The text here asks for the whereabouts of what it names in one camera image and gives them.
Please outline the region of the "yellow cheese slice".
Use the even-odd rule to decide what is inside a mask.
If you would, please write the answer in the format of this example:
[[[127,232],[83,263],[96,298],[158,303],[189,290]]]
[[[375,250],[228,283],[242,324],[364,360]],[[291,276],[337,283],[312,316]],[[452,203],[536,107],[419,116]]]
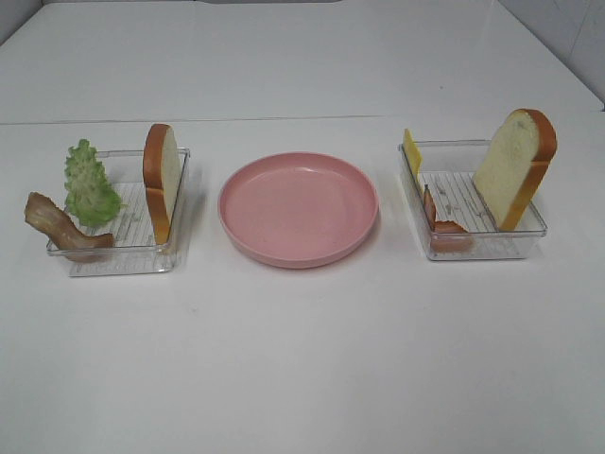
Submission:
[[[403,149],[410,173],[413,177],[413,181],[416,184],[420,195],[422,196],[424,194],[424,187],[419,180],[419,173],[423,163],[423,156],[420,153],[418,146],[414,142],[409,129],[404,130]]]

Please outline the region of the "bacon strip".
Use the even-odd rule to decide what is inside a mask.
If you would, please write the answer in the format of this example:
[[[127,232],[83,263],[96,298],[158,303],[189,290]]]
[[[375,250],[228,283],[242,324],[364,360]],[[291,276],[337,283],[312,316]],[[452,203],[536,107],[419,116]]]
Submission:
[[[112,234],[83,234],[64,211],[41,193],[29,193],[24,214],[25,222],[45,234],[60,250],[103,249],[114,245]]]
[[[452,220],[437,220],[437,208],[428,185],[423,190],[423,209],[430,231],[430,250],[434,253],[462,253],[474,245],[470,233]]]

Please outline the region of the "bread slice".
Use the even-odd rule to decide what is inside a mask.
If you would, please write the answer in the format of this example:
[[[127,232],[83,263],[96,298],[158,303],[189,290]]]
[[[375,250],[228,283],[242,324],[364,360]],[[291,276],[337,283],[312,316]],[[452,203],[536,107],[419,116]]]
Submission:
[[[497,129],[473,182],[499,230],[516,228],[557,145],[552,124],[535,109],[513,111]]]
[[[174,131],[169,125],[153,124],[147,133],[143,179],[155,242],[165,244],[169,239],[181,181],[179,151]]]

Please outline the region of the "green lettuce leaf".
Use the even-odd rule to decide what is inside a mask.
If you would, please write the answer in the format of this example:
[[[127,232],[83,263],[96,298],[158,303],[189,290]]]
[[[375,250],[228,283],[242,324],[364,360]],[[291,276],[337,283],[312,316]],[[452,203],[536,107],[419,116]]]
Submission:
[[[65,159],[65,204],[87,227],[99,227],[117,217],[122,199],[113,189],[96,148],[87,139],[68,149]]]

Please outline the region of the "pink round plate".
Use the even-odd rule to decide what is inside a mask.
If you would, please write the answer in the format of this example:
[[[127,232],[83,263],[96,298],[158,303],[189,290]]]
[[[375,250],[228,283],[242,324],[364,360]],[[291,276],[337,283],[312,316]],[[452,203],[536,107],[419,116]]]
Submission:
[[[369,236],[379,200],[372,181],[336,157],[290,152],[253,161],[223,184],[217,209],[241,253],[307,269],[352,253]]]

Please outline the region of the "right clear plastic container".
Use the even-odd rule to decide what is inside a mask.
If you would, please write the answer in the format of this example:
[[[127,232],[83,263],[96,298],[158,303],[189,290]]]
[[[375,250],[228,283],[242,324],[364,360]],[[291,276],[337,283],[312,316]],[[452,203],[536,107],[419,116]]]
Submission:
[[[434,253],[420,195],[404,155],[401,153],[401,181],[417,235],[426,257],[434,261],[523,259],[547,233],[545,221],[534,205],[529,205],[513,231],[499,230],[490,210],[475,189],[473,175],[488,151],[488,140],[419,141],[423,156],[419,180],[427,184],[437,208],[437,220],[452,220],[474,241],[462,253]]]

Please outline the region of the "clear plastic container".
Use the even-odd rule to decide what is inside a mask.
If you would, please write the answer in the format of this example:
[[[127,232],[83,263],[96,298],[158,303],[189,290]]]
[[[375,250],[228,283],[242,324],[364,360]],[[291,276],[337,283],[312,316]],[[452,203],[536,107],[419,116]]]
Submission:
[[[434,261],[523,259],[547,233],[545,221],[534,205],[529,205],[513,231],[499,230],[490,210],[475,189],[473,175],[488,151],[488,140],[419,141],[423,156],[419,180],[427,184],[437,208],[437,220],[452,220],[474,241],[462,253],[434,253],[420,195],[404,155],[401,153],[401,181],[417,235],[426,257]]]
[[[179,148],[181,180],[174,206],[171,233],[158,244],[147,209],[141,150],[107,150],[96,154],[103,163],[108,180],[119,194],[122,207],[111,222],[98,227],[73,222],[88,236],[113,235],[111,248],[61,250],[53,242],[46,244],[47,254],[57,257],[71,277],[130,275],[172,271],[179,263],[184,220],[190,150]]]

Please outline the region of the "left clear plastic container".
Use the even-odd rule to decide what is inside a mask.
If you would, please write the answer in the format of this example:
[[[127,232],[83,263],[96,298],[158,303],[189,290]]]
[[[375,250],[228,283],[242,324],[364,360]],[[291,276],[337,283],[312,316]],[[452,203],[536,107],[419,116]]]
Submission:
[[[98,227],[73,222],[88,236],[113,235],[111,248],[61,250],[53,242],[46,244],[47,254],[57,257],[71,277],[130,275],[172,271],[179,263],[184,220],[190,150],[179,148],[181,180],[174,206],[171,233],[158,244],[147,209],[141,150],[107,150],[96,154],[103,163],[108,180],[119,194],[122,207],[111,222]]]

